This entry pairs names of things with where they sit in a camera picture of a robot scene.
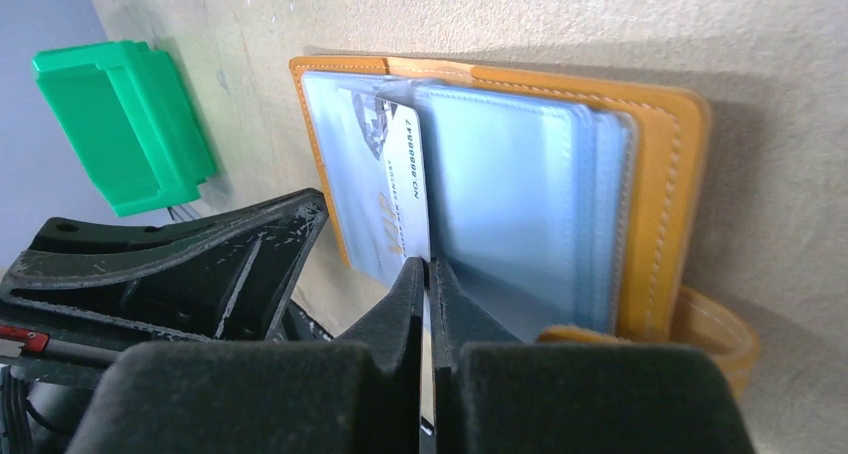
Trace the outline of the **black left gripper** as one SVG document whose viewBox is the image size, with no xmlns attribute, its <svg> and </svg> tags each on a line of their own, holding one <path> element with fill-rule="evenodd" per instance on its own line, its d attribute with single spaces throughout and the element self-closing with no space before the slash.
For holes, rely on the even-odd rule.
<svg viewBox="0 0 848 454">
<path fill-rule="evenodd" d="M 307 188 L 162 227 L 47 220 L 1 282 L 1 451 L 65 452 L 134 332 L 281 338 L 327 218 Z"/>
</svg>

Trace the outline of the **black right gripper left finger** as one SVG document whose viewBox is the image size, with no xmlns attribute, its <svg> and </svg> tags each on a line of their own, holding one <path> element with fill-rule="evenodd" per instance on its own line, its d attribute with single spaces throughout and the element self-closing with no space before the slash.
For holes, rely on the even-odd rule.
<svg viewBox="0 0 848 454">
<path fill-rule="evenodd" d="M 148 342 L 104 373 L 72 453 L 415 453 L 424 263 L 331 341 Z"/>
</svg>

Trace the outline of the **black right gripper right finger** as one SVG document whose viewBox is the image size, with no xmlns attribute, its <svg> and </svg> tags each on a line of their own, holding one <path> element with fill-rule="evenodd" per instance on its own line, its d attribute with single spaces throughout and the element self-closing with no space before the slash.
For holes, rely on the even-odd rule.
<svg viewBox="0 0 848 454">
<path fill-rule="evenodd" d="M 750 453 L 756 334 L 682 288 L 669 343 L 553 327 L 526 344 L 429 266 L 439 453 Z"/>
</svg>

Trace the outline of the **silver VIP credit card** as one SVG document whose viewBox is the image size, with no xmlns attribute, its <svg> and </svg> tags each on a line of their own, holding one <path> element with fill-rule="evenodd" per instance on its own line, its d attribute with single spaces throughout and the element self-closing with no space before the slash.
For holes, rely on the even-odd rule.
<svg viewBox="0 0 848 454">
<path fill-rule="evenodd" d="M 353 269 L 389 287 L 400 270 L 380 218 L 379 197 L 387 187 L 379 158 L 363 129 L 362 101 L 389 76 L 308 71 L 301 86 L 333 198 L 339 233 Z"/>
</svg>

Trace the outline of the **orange leather card holder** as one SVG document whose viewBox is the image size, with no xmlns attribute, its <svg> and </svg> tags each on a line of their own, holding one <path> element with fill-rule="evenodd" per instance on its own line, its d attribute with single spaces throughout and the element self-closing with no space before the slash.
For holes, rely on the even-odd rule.
<svg viewBox="0 0 848 454">
<path fill-rule="evenodd" d="M 290 69 L 348 266 L 301 86 L 308 71 L 389 76 L 376 92 L 409 97 L 430 258 L 444 257 L 520 338 L 571 327 L 670 342 L 710 134 L 699 95 L 402 57 L 301 56 Z"/>
</svg>

